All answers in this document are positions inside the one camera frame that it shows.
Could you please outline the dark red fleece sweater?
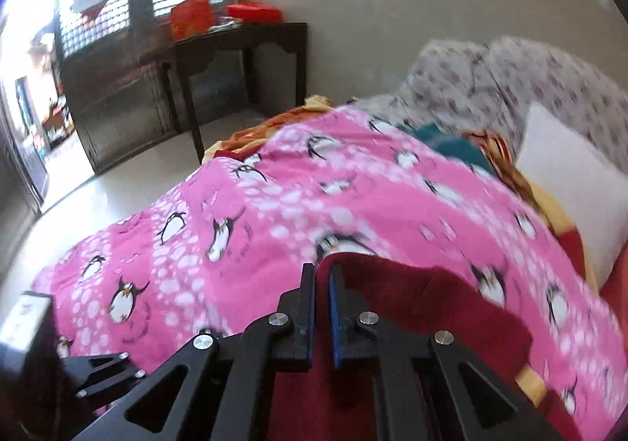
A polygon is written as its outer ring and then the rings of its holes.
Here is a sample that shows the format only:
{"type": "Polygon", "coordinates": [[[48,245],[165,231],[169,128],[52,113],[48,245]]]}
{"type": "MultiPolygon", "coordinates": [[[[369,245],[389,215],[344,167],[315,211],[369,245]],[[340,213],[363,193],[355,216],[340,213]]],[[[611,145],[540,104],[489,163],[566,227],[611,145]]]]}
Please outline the dark red fleece sweater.
{"type": "Polygon", "coordinates": [[[281,373],[275,381],[267,435],[272,440],[380,440],[371,372],[335,368],[329,276],[342,267],[345,284],[367,305],[412,333],[453,333],[560,434],[578,429],[558,394],[529,378],[531,333],[515,315],[485,300],[459,276],[442,268],[419,269],[364,254],[324,259],[316,272],[315,351],[305,373],[281,373]]]}

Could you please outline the pink penguin blanket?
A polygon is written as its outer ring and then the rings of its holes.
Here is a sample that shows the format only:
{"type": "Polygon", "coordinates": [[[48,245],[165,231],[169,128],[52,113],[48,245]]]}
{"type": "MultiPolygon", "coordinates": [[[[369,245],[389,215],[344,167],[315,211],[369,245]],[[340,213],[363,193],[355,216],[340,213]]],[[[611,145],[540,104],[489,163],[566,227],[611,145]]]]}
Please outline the pink penguin blanket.
{"type": "Polygon", "coordinates": [[[352,108],[281,129],[248,159],[211,159],[34,287],[54,298],[62,355],[126,351],[153,369],[200,330],[231,335],[269,312],[303,264],[335,253],[453,272],[524,321],[533,370],[583,437],[619,417],[619,324],[542,218],[489,173],[352,108]]]}

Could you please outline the red heart cushion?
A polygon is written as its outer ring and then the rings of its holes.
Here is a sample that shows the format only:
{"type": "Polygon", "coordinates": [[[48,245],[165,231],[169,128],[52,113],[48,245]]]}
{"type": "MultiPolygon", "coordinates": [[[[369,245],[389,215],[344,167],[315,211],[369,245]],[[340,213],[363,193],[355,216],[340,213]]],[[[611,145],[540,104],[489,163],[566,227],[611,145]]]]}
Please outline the red heart cushion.
{"type": "Polygon", "coordinates": [[[599,295],[608,303],[621,324],[627,322],[627,268],[628,249],[627,246],[624,246],[615,261],[607,282],[599,291],[599,295]]]}

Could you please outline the white pillow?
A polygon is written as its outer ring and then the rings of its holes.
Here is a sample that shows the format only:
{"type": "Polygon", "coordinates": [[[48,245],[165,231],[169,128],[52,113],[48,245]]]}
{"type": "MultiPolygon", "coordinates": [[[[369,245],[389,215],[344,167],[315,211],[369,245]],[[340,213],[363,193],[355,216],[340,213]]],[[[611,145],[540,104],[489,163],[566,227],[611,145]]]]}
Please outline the white pillow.
{"type": "Polygon", "coordinates": [[[575,222],[594,282],[604,286],[627,242],[626,175],[538,102],[529,108],[516,168],[575,222]]]}

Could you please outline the grey floral quilt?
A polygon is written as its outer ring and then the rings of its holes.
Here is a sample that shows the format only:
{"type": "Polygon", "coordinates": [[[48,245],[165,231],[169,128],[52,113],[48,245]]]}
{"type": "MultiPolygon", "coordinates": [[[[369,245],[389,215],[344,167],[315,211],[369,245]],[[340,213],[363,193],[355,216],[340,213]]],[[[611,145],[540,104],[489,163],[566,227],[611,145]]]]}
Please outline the grey floral quilt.
{"type": "Polygon", "coordinates": [[[453,133],[490,129],[518,151],[529,106],[627,169],[627,93],[598,68],[544,42],[501,36],[488,44],[433,39],[390,93],[354,100],[393,126],[435,123],[453,133]]]}

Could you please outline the dark wooden side table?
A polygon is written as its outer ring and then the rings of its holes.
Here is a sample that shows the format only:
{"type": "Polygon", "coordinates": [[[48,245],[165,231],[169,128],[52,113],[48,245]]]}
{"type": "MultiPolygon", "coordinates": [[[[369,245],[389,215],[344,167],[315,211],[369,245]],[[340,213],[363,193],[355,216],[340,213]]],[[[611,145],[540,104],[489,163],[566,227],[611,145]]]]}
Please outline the dark wooden side table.
{"type": "Polygon", "coordinates": [[[198,159],[204,155],[200,126],[206,121],[200,113],[201,101],[216,100],[216,112],[256,106],[260,103],[256,54],[272,45],[293,57],[295,108],[305,104],[308,78],[309,26],[305,22],[281,24],[231,24],[199,36],[142,53],[139,66],[157,69],[175,131],[188,129],[198,159]],[[230,93],[235,95],[232,102],[230,93]]]}

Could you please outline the red box on table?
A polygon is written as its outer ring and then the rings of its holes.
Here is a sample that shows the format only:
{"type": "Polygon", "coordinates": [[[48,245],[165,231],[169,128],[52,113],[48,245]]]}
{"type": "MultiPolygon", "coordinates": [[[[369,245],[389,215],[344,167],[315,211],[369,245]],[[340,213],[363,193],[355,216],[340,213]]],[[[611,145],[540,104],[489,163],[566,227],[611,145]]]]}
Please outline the red box on table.
{"type": "Polygon", "coordinates": [[[227,6],[227,15],[245,24],[282,24],[281,9],[263,2],[234,3],[227,6]]]}

